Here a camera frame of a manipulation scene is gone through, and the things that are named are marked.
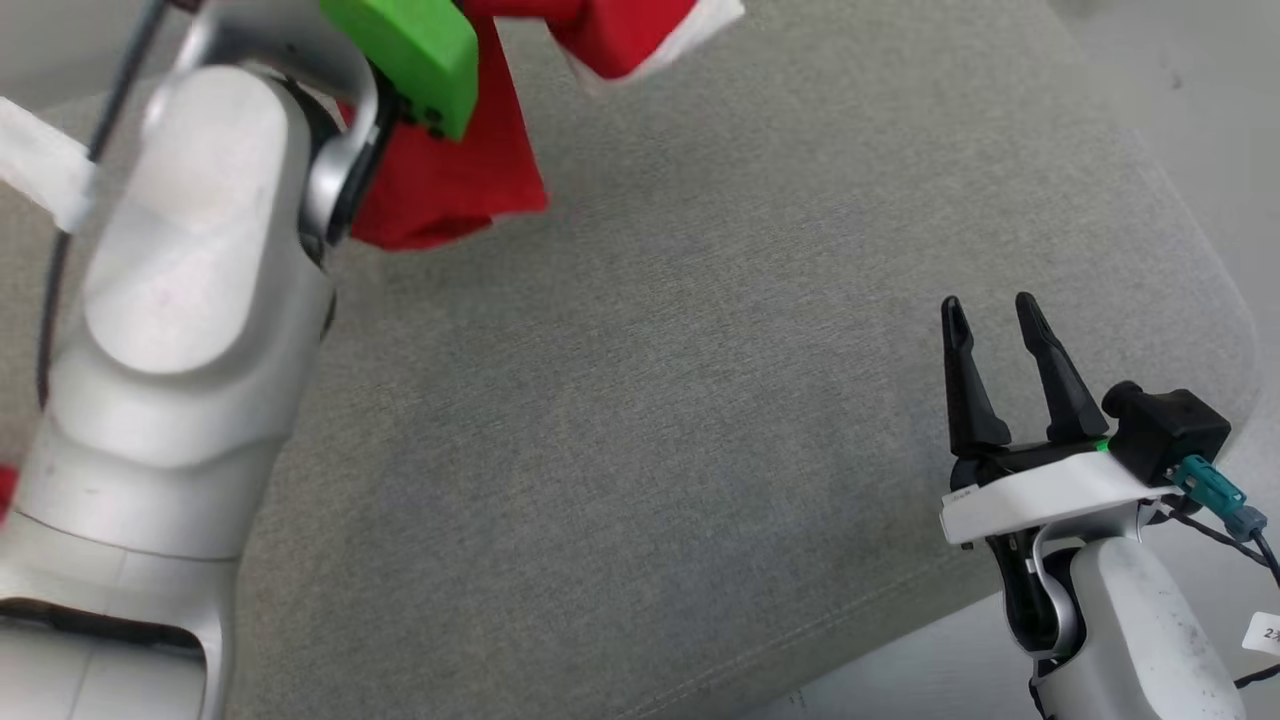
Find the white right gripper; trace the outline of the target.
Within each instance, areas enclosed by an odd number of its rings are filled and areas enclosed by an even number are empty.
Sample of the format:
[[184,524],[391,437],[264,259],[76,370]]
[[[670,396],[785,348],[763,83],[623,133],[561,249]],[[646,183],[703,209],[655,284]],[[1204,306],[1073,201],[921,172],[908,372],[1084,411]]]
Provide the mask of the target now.
[[[1108,423],[1036,296],[1018,293],[1015,309],[1050,413],[1047,441],[1075,443],[1106,437]],[[973,357],[974,336],[959,297],[945,299],[941,323],[952,455],[970,457],[1009,446],[1009,425],[997,416],[986,392]],[[1166,480],[1147,486],[1111,452],[1092,451],[946,495],[940,523],[952,546],[1037,527],[1047,528],[1053,539],[1138,537],[1142,501],[1181,495]]]

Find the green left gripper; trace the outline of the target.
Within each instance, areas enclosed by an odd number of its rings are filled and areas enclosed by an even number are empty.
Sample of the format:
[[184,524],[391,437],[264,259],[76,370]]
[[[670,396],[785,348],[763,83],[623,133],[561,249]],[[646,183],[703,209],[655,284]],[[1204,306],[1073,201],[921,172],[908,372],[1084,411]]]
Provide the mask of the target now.
[[449,141],[465,137],[479,96],[479,38],[454,0],[320,0],[320,9],[413,120]]

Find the red shorts with white trim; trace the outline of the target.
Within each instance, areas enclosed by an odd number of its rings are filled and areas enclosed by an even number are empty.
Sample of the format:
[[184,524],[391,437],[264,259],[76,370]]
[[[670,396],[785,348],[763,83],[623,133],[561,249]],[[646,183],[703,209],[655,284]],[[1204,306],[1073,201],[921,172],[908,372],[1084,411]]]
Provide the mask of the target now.
[[745,13],[742,0],[454,0],[479,38],[479,96],[465,137],[406,118],[390,132],[355,237],[424,251],[547,209],[548,197],[497,23],[538,20],[579,83],[600,92],[675,64]]

